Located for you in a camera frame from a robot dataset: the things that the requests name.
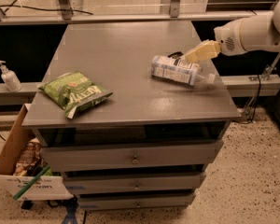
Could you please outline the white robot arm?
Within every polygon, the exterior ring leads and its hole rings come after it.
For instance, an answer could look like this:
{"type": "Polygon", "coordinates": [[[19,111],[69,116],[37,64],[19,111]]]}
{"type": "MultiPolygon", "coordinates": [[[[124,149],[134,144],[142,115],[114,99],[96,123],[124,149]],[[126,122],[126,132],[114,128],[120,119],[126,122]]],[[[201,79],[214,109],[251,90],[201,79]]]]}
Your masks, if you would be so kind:
{"type": "Polygon", "coordinates": [[[280,52],[280,0],[274,9],[259,15],[230,21],[214,29],[216,40],[204,40],[186,52],[182,58],[187,63],[264,50],[280,52]]]}

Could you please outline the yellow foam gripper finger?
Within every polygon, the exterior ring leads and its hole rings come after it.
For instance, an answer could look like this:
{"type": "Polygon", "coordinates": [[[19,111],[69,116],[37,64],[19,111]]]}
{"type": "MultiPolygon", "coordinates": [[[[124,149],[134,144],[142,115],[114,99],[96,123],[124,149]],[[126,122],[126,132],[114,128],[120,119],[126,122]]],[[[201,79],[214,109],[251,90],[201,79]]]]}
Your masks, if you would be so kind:
{"type": "Polygon", "coordinates": [[[197,63],[216,58],[220,52],[221,48],[218,42],[214,40],[205,40],[195,48],[189,50],[185,54],[185,59],[188,63],[197,63]]]}

